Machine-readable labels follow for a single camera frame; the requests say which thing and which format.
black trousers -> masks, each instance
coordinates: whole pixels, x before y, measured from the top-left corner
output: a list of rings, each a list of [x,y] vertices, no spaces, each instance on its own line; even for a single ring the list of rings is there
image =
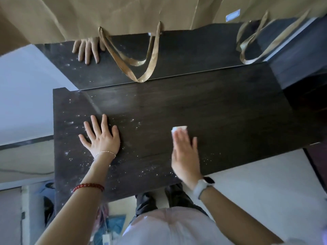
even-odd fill
[[[208,216],[208,214],[200,206],[195,205],[190,197],[183,191],[181,183],[167,186],[165,188],[165,194],[168,198],[169,207],[182,206],[193,208]],[[141,214],[158,209],[156,206],[156,200],[148,192],[138,194],[135,197],[136,213],[131,222]]]

red bead bracelet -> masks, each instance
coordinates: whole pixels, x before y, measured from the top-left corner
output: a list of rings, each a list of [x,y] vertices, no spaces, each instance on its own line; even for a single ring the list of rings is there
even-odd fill
[[[101,192],[104,191],[104,186],[103,185],[96,184],[96,183],[85,183],[85,184],[79,184],[78,186],[76,186],[73,189],[73,192],[75,192],[77,189],[79,189],[81,187],[96,187],[96,188],[99,188],[101,190]]]

wooden panel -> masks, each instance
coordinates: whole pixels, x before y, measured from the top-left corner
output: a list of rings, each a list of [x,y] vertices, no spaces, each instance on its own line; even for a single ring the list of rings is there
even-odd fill
[[[236,51],[236,35],[240,24],[211,24],[192,31],[167,31],[160,36],[159,57],[151,79],[189,74],[206,70],[243,65]],[[244,37],[252,33],[248,28]],[[114,44],[127,56],[143,60],[146,56],[148,34],[114,36]],[[90,65],[77,60],[72,53],[73,42],[37,45],[46,57],[80,90],[128,83],[131,80],[116,65],[109,52],[100,53],[100,63]],[[250,58],[260,55],[254,42],[247,50]],[[137,77],[145,65],[131,69]]]
[[[318,139],[290,108],[265,63],[143,84],[54,90],[57,211],[92,162],[80,144],[83,121],[105,113],[118,125],[121,150],[108,172],[104,201],[179,182],[170,167],[171,128],[198,136],[201,172],[214,173],[295,150]]]

human arm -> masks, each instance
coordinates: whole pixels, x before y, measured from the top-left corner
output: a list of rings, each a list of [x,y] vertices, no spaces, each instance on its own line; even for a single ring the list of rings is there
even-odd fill
[[[102,116],[101,129],[95,116],[91,116],[91,120],[94,133],[89,123],[84,122],[85,130],[91,143],[83,135],[79,135],[79,137],[82,144],[95,157],[95,160],[81,181],[81,184],[97,183],[104,185],[110,163],[114,159],[112,153],[117,154],[119,150],[119,132],[117,126],[113,126],[112,135],[110,134],[106,115]],[[36,244],[88,244],[101,196],[101,190],[95,187],[77,189]]]
[[[104,52],[106,47],[99,37],[76,40],[73,46],[73,53],[79,53],[80,62],[83,61],[85,55],[85,64],[89,64],[92,50],[96,63],[99,63],[98,44],[100,44],[100,49]]]
[[[176,175],[194,190],[198,180],[203,179],[200,173],[197,138],[190,143],[186,130],[178,129],[173,133],[174,150],[172,168]],[[214,187],[203,190],[200,200],[209,210],[220,231],[236,245],[271,245],[283,241],[230,201]]]

human hand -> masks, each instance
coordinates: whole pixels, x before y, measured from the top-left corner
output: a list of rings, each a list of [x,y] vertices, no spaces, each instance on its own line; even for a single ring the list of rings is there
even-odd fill
[[[100,49],[104,52],[106,47],[103,42],[99,39],[99,37],[95,38],[87,38],[82,40],[76,40],[73,46],[73,53],[77,53],[79,51],[79,61],[83,61],[84,53],[85,53],[85,63],[90,63],[91,57],[91,49],[93,52],[93,56],[96,60],[96,63],[100,61],[99,53],[98,53],[98,44],[100,42]]]
[[[114,125],[112,127],[111,135],[108,128],[107,115],[102,115],[102,131],[100,130],[98,121],[94,115],[91,115],[91,120],[94,133],[90,127],[90,124],[87,121],[84,122],[84,127],[89,139],[91,140],[91,143],[89,143],[82,134],[79,134],[79,138],[84,147],[91,152],[94,158],[101,151],[110,151],[116,155],[120,147],[120,138],[117,126]],[[112,159],[114,158],[113,154],[108,152],[106,154],[112,156]]]
[[[173,133],[173,144],[171,167],[177,177],[193,190],[198,180],[203,179],[200,172],[198,140],[194,137],[191,146],[187,130],[179,128]]]

